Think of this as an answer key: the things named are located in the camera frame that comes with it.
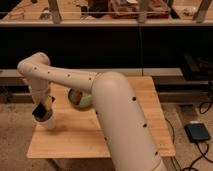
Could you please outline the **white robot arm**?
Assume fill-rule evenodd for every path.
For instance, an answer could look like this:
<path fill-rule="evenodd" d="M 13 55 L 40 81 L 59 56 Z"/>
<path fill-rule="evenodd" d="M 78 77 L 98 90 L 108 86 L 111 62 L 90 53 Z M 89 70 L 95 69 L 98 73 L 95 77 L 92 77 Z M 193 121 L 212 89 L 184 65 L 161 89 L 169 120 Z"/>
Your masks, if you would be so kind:
<path fill-rule="evenodd" d="M 37 104 L 49 96 L 51 83 L 92 95 L 115 171 L 167 171 L 126 76 L 113 71 L 97 73 L 53 67 L 42 52 L 21 60 L 17 70 L 26 78 Z"/>

